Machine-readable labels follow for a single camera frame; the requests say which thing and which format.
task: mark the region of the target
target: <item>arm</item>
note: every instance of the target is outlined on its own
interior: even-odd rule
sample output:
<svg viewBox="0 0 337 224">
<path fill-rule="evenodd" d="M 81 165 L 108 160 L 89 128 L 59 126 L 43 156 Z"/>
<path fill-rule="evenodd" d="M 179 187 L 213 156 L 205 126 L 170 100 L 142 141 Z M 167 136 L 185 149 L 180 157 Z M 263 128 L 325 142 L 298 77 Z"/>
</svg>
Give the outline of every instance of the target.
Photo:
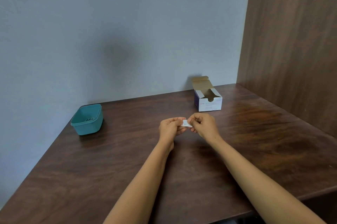
<svg viewBox="0 0 337 224">
<path fill-rule="evenodd" d="M 267 223 L 325 223 L 288 191 L 269 178 L 219 135 L 214 118 L 195 113 L 188 123 L 222 157 L 226 167 Z"/>
<path fill-rule="evenodd" d="M 183 117 L 163 120 L 159 141 L 137 175 L 120 196 L 103 224 L 147 223 L 163 177 L 167 156 L 173 149 L 176 135 L 186 131 L 179 127 Z"/>
</svg>

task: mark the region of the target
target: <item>purple box side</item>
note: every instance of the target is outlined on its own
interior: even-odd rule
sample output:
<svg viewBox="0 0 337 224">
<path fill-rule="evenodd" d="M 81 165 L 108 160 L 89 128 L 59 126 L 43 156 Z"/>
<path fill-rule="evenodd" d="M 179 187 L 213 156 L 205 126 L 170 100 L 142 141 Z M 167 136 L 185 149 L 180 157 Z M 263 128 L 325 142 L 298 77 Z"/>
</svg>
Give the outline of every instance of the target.
<svg viewBox="0 0 337 224">
<path fill-rule="evenodd" d="M 196 104 L 196 109 L 199 111 L 199 97 L 194 90 L 194 103 Z"/>
</svg>

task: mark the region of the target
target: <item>teal plastic container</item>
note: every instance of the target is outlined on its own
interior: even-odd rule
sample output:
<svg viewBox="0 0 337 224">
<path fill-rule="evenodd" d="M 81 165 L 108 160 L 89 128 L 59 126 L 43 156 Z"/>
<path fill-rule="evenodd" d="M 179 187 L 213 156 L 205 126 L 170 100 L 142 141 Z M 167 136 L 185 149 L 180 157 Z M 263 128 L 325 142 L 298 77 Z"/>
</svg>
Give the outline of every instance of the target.
<svg viewBox="0 0 337 224">
<path fill-rule="evenodd" d="M 99 131 L 103 122 L 102 106 L 92 104 L 79 108 L 70 124 L 78 135 L 92 134 Z"/>
</svg>

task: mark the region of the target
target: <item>alcohol swab packet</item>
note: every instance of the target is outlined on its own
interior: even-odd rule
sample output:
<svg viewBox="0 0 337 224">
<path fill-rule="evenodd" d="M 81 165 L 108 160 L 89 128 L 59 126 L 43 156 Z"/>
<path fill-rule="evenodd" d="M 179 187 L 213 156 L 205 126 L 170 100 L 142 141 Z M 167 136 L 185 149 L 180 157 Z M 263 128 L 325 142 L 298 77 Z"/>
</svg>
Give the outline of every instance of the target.
<svg viewBox="0 0 337 224">
<path fill-rule="evenodd" d="M 192 127 L 190 124 L 188 124 L 187 119 L 183 119 L 183 124 L 181 126 Z"/>
</svg>

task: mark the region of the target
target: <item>white and purple box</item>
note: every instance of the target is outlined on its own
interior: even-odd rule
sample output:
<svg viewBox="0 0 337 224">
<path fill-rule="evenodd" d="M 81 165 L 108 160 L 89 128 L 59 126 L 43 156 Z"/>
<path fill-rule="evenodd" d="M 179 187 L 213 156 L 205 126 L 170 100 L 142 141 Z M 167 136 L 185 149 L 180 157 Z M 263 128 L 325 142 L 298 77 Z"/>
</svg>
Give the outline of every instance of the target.
<svg viewBox="0 0 337 224">
<path fill-rule="evenodd" d="M 194 103 L 198 111 L 221 110 L 222 96 L 213 87 L 208 76 L 193 77 Z"/>
</svg>

